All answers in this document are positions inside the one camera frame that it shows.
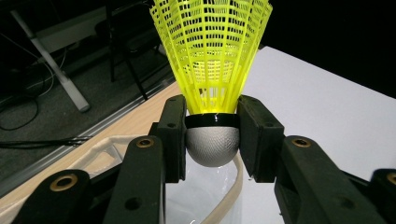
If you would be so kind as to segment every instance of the shuttlecock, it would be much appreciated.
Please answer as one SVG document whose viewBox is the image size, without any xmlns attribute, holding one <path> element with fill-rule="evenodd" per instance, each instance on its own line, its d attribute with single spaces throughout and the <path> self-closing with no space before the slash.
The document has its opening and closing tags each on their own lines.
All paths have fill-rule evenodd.
<svg viewBox="0 0 396 224">
<path fill-rule="evenodd" d="M 186 147 L 203 166 L 239 147 L 237 99 L 272 12 L 268 0 L 154 0 L 151 15 L 186 98 Z"/>
</svg>

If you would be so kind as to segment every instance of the table leg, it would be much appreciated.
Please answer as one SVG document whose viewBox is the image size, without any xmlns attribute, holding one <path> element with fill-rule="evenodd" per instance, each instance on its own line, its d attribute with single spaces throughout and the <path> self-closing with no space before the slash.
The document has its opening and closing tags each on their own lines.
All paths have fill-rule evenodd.
<svg viewBox="0 0 396 224">
<path fill-rule="evenodd" d="M 21 18 L 20 14 L 16 10 L 11 11 L 11 15 L 17 21 L 17 23 L 21 26 L 23 31 L 27 34 L 27 37 L 30 41 L 35 45 L 37 50 L 49 64 L 55 76 L 58 78 L 59 82 L 62 84 L 64 89 L 66 90 L 69 97 L 72 99 L 75 106 L 78 108 L 80 112 L 85 112 L 90 109 L 90 105 L 85 100 L 84 96 L 79 92 L 73 81 L 61 70 L 58 64 L 53 60 L 52 56 L 46 51 L 44 46 L 38 40 L 36 35 L 30 30 L 24 20 Z"/>
</svg>

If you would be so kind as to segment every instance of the black band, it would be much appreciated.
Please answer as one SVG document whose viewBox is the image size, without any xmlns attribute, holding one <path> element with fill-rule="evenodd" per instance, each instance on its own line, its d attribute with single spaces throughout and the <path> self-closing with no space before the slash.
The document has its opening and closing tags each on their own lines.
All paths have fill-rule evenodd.
<svg viewBox="0 0 396 224">
<path fill-rule="evenodd" d="M 216 126 L 239 128 L 239 117 L 236 114 L 195 114 L 187 116 L 185 121 L 188 129 Z"/>
</svg>

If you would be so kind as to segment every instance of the gray carpet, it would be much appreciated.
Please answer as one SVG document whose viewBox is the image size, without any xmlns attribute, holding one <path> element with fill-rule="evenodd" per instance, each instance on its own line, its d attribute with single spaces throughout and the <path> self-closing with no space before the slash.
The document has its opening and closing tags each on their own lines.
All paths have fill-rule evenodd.
<svg viewBox="0 0 396 224">
<path fill-rule="evenodd" d="M 144 100 L 125 63 L 120 63 L 116 67 L 116 81 L 110 82 L 106 48 L 95 41 L 94 38 L 85 40 L 78 47 L 67 51 L 63 66 L 63 70 L 71 77 L 91 109 L 80 113 L 63 87 L 55 81 L 49 92 L 35 98 L 38 103 L 37 117 L 18 130 L 0 130 L 0 141 L 57 140 L 78 136 L 129 103 L 143 103 Z M 63 56 L 62 53 L 57 56 L 58 63 L 62 62 Z M 144 76 L 150 69 L 163 62 L 166 62 L 163 55 L 148 52 L 134 60 L 133 64 L 136 64 L 137 73 Z M 29 72 L 32 80 L 28 86 L 40 82 L 43 74 L 46 77 L 50 76 L 43 65 L 37 65 Z M 173 74 L 168 65 L 145 81 L 143 86 L 149 91 L 161 83 L 166 86 L 171 82 Z M 41 90 L 41 87 L 36 85 L 29 91 L 37 92 L 33 89 Z M 0 124 L 2 127 L 17 127 L 27 122 L 34 114 L 34 101 L 23 101 L 2 111 Z M 0 148 L 0 185 L 7 183 L 10 178 L 15 178 L 15 175 L 47 156 L 55 148 L 59 146 L 37 149 Z"/>
</svg>

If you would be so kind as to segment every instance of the black chair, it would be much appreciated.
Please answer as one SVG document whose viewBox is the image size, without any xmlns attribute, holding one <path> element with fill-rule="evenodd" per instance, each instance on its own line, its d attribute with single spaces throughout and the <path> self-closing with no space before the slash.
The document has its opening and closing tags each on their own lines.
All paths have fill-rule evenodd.
<svg viewBox="0 0 396 224">
<path fill-rule="evenodd" d="M 150 16 L 151 5 L 148 2 L 136 0 L 104 1 L 106 20 L 96 24 L 95 31 L 108 44 L 111 81 L 115 80 L 115 66 L 125 61 L 138 89 L 147 100 L 148 97 L 142 83 L 169 64 L 165 60 L 165 63 L 154 67 L 152 72 L 140 80 L 130 61 L 131 58 L 137 58 L 150 50 L 155 50 L 154 53 L 158 53 L 161 39 Z M 116 63 L 115 56 L 118 53 L 122 55 L 122 60 Z"/>
</svg>

